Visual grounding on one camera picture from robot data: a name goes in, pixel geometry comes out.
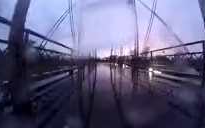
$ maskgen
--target guardrail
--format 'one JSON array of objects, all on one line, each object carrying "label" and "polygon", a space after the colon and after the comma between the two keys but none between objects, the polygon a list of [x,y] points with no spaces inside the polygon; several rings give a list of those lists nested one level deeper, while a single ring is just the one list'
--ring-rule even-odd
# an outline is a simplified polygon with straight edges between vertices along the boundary
[{"label": "guardrail", "polygon": [[[163,54],[155,55],[155,53],[157,52],[163,52],[165,50],[173,50],[176,48],[192,46],[192,45],[199,45],[199,44],[202,45],[201,52],[189,52],[189,53],[186,52],[186,53],[176,53],[176,54],[164,54],[163,53]],[[173,64],[177,60],[186,60],[188,61],[190,66],[192,66],[193,68],[195,68],[196,70],[200,72],[201,75],[199,76],[202,77],[203,79],[202,83],[204,84],[205,82],[205,41],[204,40],[171,46],[171,47],[166,47],[162,49],[151,50],[149,52],[141,53],[141,55],[143,54],[149,54],[150,64],[152,64],[153,62],[164,62],[165,64],[169,64],[169,63]]]}]

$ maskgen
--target overhead wire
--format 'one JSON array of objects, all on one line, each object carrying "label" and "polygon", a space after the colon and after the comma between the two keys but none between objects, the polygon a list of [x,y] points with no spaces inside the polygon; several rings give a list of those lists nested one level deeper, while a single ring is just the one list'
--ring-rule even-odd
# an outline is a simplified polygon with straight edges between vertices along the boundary
[{"label": "overhead wire", "polygon": [[[174,31],[171,29],[171,27],[168,26],[168,24],[156,13],[153,12],[152,9],[150,9],[144,2],[142,2],[141,0],[138,0],[138,2],[140,2],[147,10],[149,10],[150,12],[152,12],[154,14],[154,16],[167,28],[167,30],[173,35],[173,37],[177,40],[177,42],[180,45],[184,45],[183,41],[180,39],[180,37],[177,36],[176,33],[174,33]],[[184,50],[189,53],[189,50],[186,46],[183,46]]]},{"label": "overhead wire", "polygon": [[135,0],[128,0],[127,4],[131,5],[133,7],[133,11],[134,11],[135,27],[136,27],[135,42],[134,42],[134,47],[135,47],[134,55],[138,56],[138,53],[139,53],[139,32],[138,32],[138,16],[137,16],[136,2],[135,2]]},{"label": "overhead wire", "polygon": [[78,17],[78,36],[77,36],[77,51],[80,52],[80,44],[81,44],[81,38],[82,38],[82,32],[83,32],[83,23],[82,23],[82,11],[79,11],[79,17]]},{"label": "overhead wire", "polygon": [[72,0],[68,0],[68,5],[69,5],[69,21],[70,21],[70,29],[72,33],[72,41],[73,44],[75,45],[75,28],[74,28],[74,19],[73,19],[73,10],[72,10]]},{"label": "overhead wire", "polygon": [[[71,5],[61,16],[60,18],[55,22],[55,24],[52,26],[52,28],[48,31],[46,34],[46,37],[51,38],[54,33],[57,31],[58,27],[61,25],[61,23],[65,20],[65,18],[70,13],[70,10],[72,10],[75,7],[75,3]],[[47,45],[48,41],[45,41],[45,39],[41,42],[40,47],[45,47]]]},{"label": "overhead wire", "polygon": [[150,15],[150,19],[149,19],[149,24],[147,27],[147,31],[146,31],[146,36],[145,36],[145,40],[144,40],[144,44],[143,44],[143,49],[147,46],[147,43],[149,41],[149,37],[150,37],[150,33],[152,30],[152,26],[153,26],[153,21],[154,21],[154,13],[156,11],[156,6],[157,6],[157,0],[153,0],[153,7],[152,7],[152,12]]}]

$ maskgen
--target sky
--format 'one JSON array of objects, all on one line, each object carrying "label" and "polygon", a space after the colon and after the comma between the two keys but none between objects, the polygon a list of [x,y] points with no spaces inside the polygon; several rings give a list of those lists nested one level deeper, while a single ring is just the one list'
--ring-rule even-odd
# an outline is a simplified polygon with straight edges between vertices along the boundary
[{"label": "sky", "polygon": [[[46,35],[56,20],[68,9],[68,0],[32,0],[27,15],[26,28]],[[153,0],[143,0],[149,7]],[[150,12],[136,0],[137,20],[132,6],[127,0],[76,0],[74,8],[74,27],[76,40],[80,38],[83,53],[97,50],[99,56],[110,54],[111,47],[124,48],[127,54],[133,47],[138,23],[139,46],[142,48]],[[0,16],[11,20],[16,0],[0,0]],[[204,40],[205,31],[198,0],[158,0],[156,12],[184,43]],[[69,17],[67,17],[52,39],[67,46],[77,48],[72,42]],[[9,27],[0,24],[0,38],[8,38]],[[177,45],[178,42],[163,24],[154,19],[148,46],[158,49]],[[53,45],[47,48],[62,51]]]}]

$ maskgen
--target wet pavement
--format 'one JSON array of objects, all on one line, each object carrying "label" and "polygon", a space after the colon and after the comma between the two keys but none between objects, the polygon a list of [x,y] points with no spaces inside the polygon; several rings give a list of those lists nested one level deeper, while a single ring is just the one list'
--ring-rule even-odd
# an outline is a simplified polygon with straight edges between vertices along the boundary
[{"label": "wet pavement", "polygon": [[84,81],[70,98],[64,127],[196,126],[197,87],[160,79],[147,71],[132,72],[130,68],[110,64],[87,67],[84,74]]}]

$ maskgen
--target light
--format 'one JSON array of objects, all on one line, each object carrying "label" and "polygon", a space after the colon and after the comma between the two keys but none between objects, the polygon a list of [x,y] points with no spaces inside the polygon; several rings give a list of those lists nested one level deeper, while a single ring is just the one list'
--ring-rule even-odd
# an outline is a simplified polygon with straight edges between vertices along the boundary
[{"label": "light", "polygon": [[156,71],[156,70],[154,70],[153,73],[154,73],[154,74],[162,74],[162,72]]},{"label": "light", "polygon": [[128,66],[126,64],[123,64],[122,68],[128,68]]},{"label": "light", "polygon": [[150,72],[152,72],[152,71],[153,71],[153,69],[152,69],[152,68],[149,68],[149,71],[150,71]]}]

